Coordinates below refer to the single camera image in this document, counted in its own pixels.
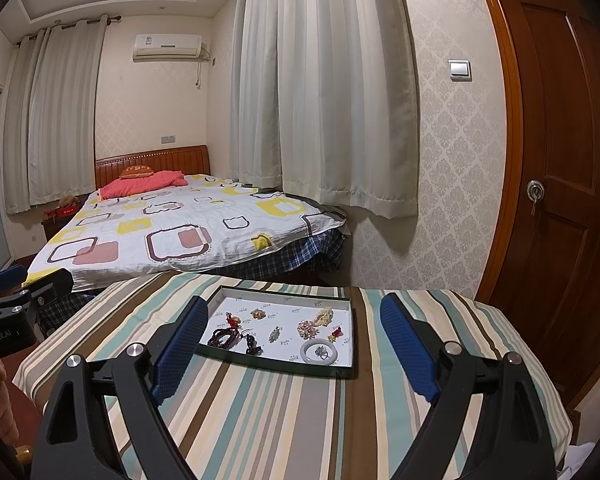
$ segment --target striped tablecloth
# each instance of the striped tablecloth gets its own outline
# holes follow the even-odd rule
[[[39,410],[58,368],[74,352],[97,360],[131,342],[146,342],[177,318],[193,295],[208,298],[221,285],[316,296],[350,296],[358,330],[358,377],[309,378],[194,356],[176,394],[160,413],[180,452],[202,480],[388,479],[409,449],[429,405],[414,393],[379,320],[389,290],[326,288],[165,272],[111,285],[21,364],[14,383]],[[400,290],[411,314],[442,340],[461,341],[474,355],[525,359],[546,413],[558,462],[571,424],[540,363],[496,308],[448,290]],[[462,471],[480,412],[473,396],[446,478]],[[109,418],[130,478],[144,478],[120,407]]]

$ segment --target patterned wallpaper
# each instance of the patterned wallpaper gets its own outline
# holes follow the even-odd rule
[[[493,240],[506,147],[502,66],[485,0],[407,0],[420,86],[420,214],[350,208],[352,251],[339,282],[452,288],[474,297]],[[472,82],[452,82],[468,59]]]
[[[191,61],[133,62],[137,34],[199,34],[209,44],[210,18],[125,16],[104,37],[96,90],[96,159],[126,153],[204,144],[206,74],[196,87],[198,64]],[[175,144],[161,144],[175,135]]]
[[[229,165],[231,54],[234,42],[236,0],[229,0],[211,24],[210,52],[215,64],[209,67],[206,98],[206,146],[215,176],[231,177]]]

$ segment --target stuffed toy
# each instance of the stuffed toy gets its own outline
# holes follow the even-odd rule
[[[77,196],[65,196],[58,201],[58,207],[69,207],[74,204],[80,205],[80,199]]]

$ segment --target human hand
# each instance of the human hand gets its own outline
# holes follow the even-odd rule
[[[20,437],[16,421],[13,420],[13,411],[11,410],[11,401],[9,391],[5,381],[7,380],[7,371],[0,360],[0,439],[7,445],[13,446]]]

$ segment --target beaded bracelet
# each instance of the beaded bracelet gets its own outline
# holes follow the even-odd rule
[[[221,341],[222,338],[227,336],[228,338],[225,341]],[[215,348],[226,350],[227,348],[233,346],[239,338],[240,332],[238,332],[238,329],[233,326],[229,328],[216,328],[211,336],[211,339],[209,339],[206,344]]]

